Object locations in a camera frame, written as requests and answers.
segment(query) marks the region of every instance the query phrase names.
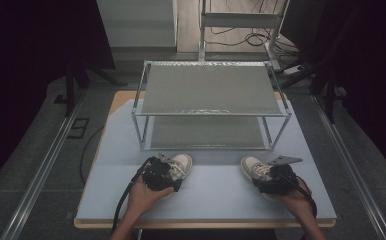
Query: white table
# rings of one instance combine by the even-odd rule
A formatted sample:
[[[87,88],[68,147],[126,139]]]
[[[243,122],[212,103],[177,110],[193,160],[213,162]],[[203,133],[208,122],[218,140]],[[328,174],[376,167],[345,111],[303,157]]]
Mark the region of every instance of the white table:
[[[79,228],[110,228],[117,203],[130,179],[148,157],[157,156],[158,152],[140,150],[130,114],[133,100],[124,104],[133,95],[132,92],[118,92],[115,96],[74,220]],[[179,153],[163,152],[168,157]],[[270,161],[279,155],[303,159],[291,166],[312,189],[318,206],[317,222],[322,227],[331,227],[336,222],[332,203],[294,111],[274,151],[191,150],[183,153],[192,156],[193,168],[180,191],[167,200],[160,200],[136,227],[298,227],[296,219],[284,206],[262,197],[240,169],[240,160],[244,156]]]

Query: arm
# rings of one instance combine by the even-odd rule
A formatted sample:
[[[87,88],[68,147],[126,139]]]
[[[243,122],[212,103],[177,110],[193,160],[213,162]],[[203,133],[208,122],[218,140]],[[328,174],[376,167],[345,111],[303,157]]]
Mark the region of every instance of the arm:
[[[143,178],[140,176],[130,191],[127,209],[110,239],[130,239],[131,231],[140,217],[152,209],[153,205],[155,205],[159,199],[169,195],[173,191],[174,188],[172,187],[162,191],[152,191],[143,183]]]
[[[299,186],[302,189],[307,189],[305,183],[298,179]],[[305,232],[307,240],[326,240],[324,233],[317,224],[317,220],[312,214],[312,208],[306,201],[305,197],[297,190],[287,195],[273,195],[274,198],[281,200],[287,210],[296,217],[299,224]]]

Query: metal rail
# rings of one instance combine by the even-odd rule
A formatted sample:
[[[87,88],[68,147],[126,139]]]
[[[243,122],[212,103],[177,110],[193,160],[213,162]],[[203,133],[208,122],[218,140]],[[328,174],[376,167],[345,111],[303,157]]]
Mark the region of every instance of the metal rail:
[[[332,139],[337,152],[340,155],[340,159],[342,160],[343,166],[348,174],[352,185],[354,186],[364,208],[368,214],[368,217],[373,224],[374,230],[377,232],[379,239],[386,240],[386,220],[385,217],[378,207],[376,201],[374,200],[373,195],[368,188],[368,185],[361,177],[361,174],[356,167],[353,158],[348,152],[348,149],[345,146],[337,128],[334,124],[330,122],[328,117],[325,115],[324,104],[321,99],[315,95],[311,95],[311,99],[315,103],[320,113],[320,117]]]
[[[66,136],[68,135],[69,130],[71,129],[72,123],[78,113],[78,110],[81,106],[81,103],[85,97],[86,90],[80,89],[75,99],[75,105],[68,117],[62,123],[61,128],[59,129],[58,134],[53,140],[50,149],[48,150],[46,156],[44,157],[39,169],[31,180],[30,185],[28,186],[24,196],[21,199],[17,209],[15,210],[12,218],[10,219],[7,227],[2,233],[0,239],[10,240],[18,239],[19,235],[24,228],[25,223],[30,216],[31,210],[34,207],[35,202],[40,195],[40,192],[46,182],[47,176],[50,173],[50,170],[55,163],[55,160],[60,152],[60,149],[65,141]]]

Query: sneaker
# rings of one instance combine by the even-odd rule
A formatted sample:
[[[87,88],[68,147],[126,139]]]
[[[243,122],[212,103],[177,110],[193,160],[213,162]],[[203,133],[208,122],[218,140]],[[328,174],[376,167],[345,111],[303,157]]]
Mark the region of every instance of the sneaker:
[[[187,154],[178,154],[171,159],[165,158],[162,162],[171,166],[169,173],[173,181],[184,179],[192,168],[192,158]]]
[[[241,161],[243,174],[252,181],[252,178],[270,181],[270,167],[255,157],[244,157]]]

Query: gray floor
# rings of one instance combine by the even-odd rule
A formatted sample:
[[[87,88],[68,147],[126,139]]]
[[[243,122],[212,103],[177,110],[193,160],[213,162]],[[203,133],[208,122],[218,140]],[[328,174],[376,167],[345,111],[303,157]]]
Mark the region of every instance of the gray floor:
[[[171,58],[181,58],[177,54],[169,55],[172,55]],[[93,133],[105,124],[115,92],[134,87],[134,82],[140,79],[138,71],[135,70],[138,63],[127,65],[133,67],[132,71],[126,69],[126,72],[114,72],[121,81],[132,82],[127,88],[113,86],[90,74],[92,84],[77,115],[77,118],[90,119],[87,132],[82,139],[66,139],[19,239],[108,238],[109,230],[81,230],[74,227],[72,221],[83,191],[78,174],[83,148]],[[336,226],[324,229],[324,232],[330,239],[379,239],[311,100],[307,90],[309,82],[310,80],[304,80],[298,83],[287,89],[286,94],[292,102],[338,214]],[[65,95],[63,79],[57,79],[50,84],[43,107],[0,172],[0,236],[64,120],[65,105],[54,103],[58,95]],[[334,116],[335,125],[355,164],[386,217],[385,159],[343,109],[341,102],[336,102]],[[76,130],[69,133],[69,135],[77,134]],[[100,134],[96,135],[88,145],[85,158],[82,160],[85,176],[88,175],[94,158],[99,136]],[[125,185],[126,183],[121,183],[121,191]],[[244,231],[244,234],[244,237],[256,237],[248,231]],[[276,229],[276,234],[279,239],[299,239],[302,231],[292,228]]]

